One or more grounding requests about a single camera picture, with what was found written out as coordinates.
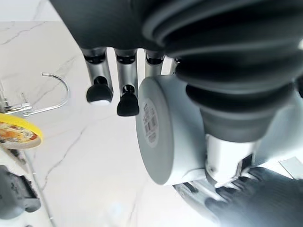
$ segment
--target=gray marble vein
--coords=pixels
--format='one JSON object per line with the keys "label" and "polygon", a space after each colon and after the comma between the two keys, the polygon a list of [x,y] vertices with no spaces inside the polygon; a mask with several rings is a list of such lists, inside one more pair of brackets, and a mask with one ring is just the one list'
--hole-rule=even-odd
{"label": "gray marble vein", "polygon": [[[143,195],[143,192],[144,192],[144,189],[148,183],[148,179],[147,178],[144,183],[142,184],[141,188],[137,191],[136,193],[136,196],[134,198],[134,201],[133,201],[133,205],[132,205],[132,209],[131,209],[131,212],[129,214],[129,217],[128,217],[128,220],[127,220],[127,225],[128,226],[132,226],[132,227],[135,227],[137,226],[137,213],[138,213],[138,206],[139,206],[139,202],[142,198],[142,195]],[[136,217],[136,220],[135,220],[135,223],[132,225],[132,220]]]}
{"label": "gray marble vein", "polygon": [[10,43],[11,41],[13,41],[14,39],[18,38],[22,33],[29,32],[29,31],[31,31],[32,29],[36,28],[36,27],[40,27],[40,26],[44,25],[45,23],[47,23],[47,21],[43,21],[43,22],[41,22],[41,23],[38,23],[38,24],[36,24],[36,25],[30,27],[30,28],[27,29],[27,30],[18,31],[13,37],[11,37],[10,39],[4,41],[3,43],[0,43],[0,45],[8,44],[8,43]]}
{"label": "gray marble vein", "polygon": [[80,138],[82,136],[82,134],[84,133],[84,131],[87,129],[87,126],[84,127],[81,131],[80,134],[77,136],[77,138],[71,143],[71,145],[67,148],[63,158],[61,158],[58,162],[55,163],[55,165],[53,165],[48,171],[47,174],[44,178],[44,185],[42,186],[42,191],[46,188],[47,183],[48,183],[48,176],[49,174],[55,169],[57,168],[62,162],[63,160],[66,158],[66,156],[68,155],[68,153],[71,151],[71,149],[80,141]]}
{"label": "gray marble vein", "polygon": [[47,183],[48,183],[48,177],[50,175],[50,173],[55,169],[57,168],[58,166],[60,166],[60,164],[64,161],[64,159],[66,158],[66,156],[69,154],[69,152],[71,151],[71,149],[80,141],[81,139],[81,136],[83,135],[83,133],[86,131],[87,128],[89,128],[90,126],[92,125],[95,125],[97,122],[100,122],[100,121],[104,121],[104,120],[107,120],[111,117],[114,117],[115,115],[112,115],[112,116],[109,116],[109,117],[105,117],[105,118],[101,118],[101,119],[97,119],[95,120],[94,122],[92,123],[89,123],[88,125],[86,125],[79,133],[79,135],[77,136],[77,138],[70,144],[70,146],[67,148],[66,152],[64,153],[63,157],[58,161],[56,162],[46,173],[46,176],[44,178],[44,185],[41,187],[42,191],[46,188],[47,186]]}
{"label": "gray marble vein", "polygon": [[[59,73],[60,76],[62,78],[65,78],[66,75],[69,73],[69,71],[72,69],[74,62],[77,60],[78,57],[80,57],[81,54],[76,54],[74,56],[72,56],[70,59],[68,59],[67,61],[65,61],[58,70],[56,70],[55,74]],[[38,93],[40,93],[42,90],[45,89],[45,85],[48,82],[45,82],[43,85],[40,86],[40,90]],[[60,82],[56,83],[53,87],[49,88],[48,90],[44,91],[44,93],[42,93],[42,95],[38,95],[39,98],[35,101],[32,102],[32,105],[35,105],[36,103],[38,103],[42,98],[44,98],[45,95],[47,95],[48,93],[54,91],[56,89],[57,86],[60,85]]]}
{"label": "gray marble vein", "polygon": [[10,25],[9,25],[9,26],[7,26],[7,27],[5,27],[5,28],[0,29],[0,32],[5,32],[5,31],[10,30],[11,28],[13,28],[13,27],[15,26],[15,24],[16,24],[16,22],[15,22],[15,21],[12,21],[12,22],[10,23]]}
{"label": "gray marble vein", "polygon": [[41,14],[41,12],[42,12],[42,10],[43,10],[45,4],[47,3],[47,1],[48,1],[48,0],[40,0],[40,1],[39,1],[38,5],[37,5],[37,7],[36,7],[35,14],[34,14],[32,20],[36,20],[36,19],[40,16],[40,14]]}

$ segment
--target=black object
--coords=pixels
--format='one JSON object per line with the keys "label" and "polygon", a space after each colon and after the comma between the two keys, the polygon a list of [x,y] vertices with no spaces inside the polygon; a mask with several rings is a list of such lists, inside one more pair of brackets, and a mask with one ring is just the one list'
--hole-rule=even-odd
{"label": "black object", "polygon": [[107,85],[105,77],[99,76],[94,79],[94,85],[92,85],[86,93],[86,100],[89,103],[105,101],[111,102],[113,99],[113,92]]}
{"label": "black object", "polygon": [[130,92],[121,96],[117,107],[117,114],[122,117],[136,116],[139,114],[137,97]]}
{"label": "black object", "polygon": [[24,176],[17,176],[0,166],[0,219],[12,219],[40,207],[41,202],[31,183]]}
{"label": "black object", "polygon": [[261,167],[251,169],[250,174],[256,179],[240,177],[233,182],[239,190],[216,189],[226,202],[210,198],[205,201],[221,226],[302,226],[303,180]]}
{"label": "black object", "polygon": [[296,80],[296,87],[297,87],[297,90],[299,91],[301,98],[303,98],[303,76],[299,77]]}
{"label": "black object", "polygon": [[180,60],[176,74],[205,132],[232,142],[262,138],[303,73],[303,1],[149,2],[133,3],[143,35]]}

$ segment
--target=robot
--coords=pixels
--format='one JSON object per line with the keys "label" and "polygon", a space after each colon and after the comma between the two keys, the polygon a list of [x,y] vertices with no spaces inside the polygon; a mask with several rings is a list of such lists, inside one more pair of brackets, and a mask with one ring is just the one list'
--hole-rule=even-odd
{"label": "robot", "polygon": [[[106,49],[115,49],[117,114],[136,117],[154,182],[222,226],[301,226],[302,180],[258,166],[303,146],[294,85],[303,74],[302,0],[51,3],[83,53],[93,105],[112,100]],[[170,75],[160,74],[164,56],[174,59]]]}

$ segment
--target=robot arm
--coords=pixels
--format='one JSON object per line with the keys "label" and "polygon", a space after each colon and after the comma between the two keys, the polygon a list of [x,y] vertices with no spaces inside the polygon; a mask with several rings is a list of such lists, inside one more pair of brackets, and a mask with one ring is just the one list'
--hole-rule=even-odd
{"label": "robot arm", "polygon": [[[117,113],[136,115],[156,183],[180,189],[207,179],[206,195],[220,195],[215,188],[302,147],[303,104],[293,81],[303,73],[303,1],[51,2],[87,62],[91,103],[112,100],[106,47],[115,49]],[[146,50],[139,89],[137,48]],[[173,75],[158,75],[164,55],[174,59]]]}

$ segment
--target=black fingertip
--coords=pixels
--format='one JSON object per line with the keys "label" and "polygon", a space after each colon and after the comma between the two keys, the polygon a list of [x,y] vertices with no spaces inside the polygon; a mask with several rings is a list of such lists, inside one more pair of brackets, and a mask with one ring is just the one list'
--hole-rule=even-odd
{"label": "black fingertip", "polygon": [[125,93],[118,104],[117,114],[122,117],[136,116],[139,114],[138,99],[132,93]]}

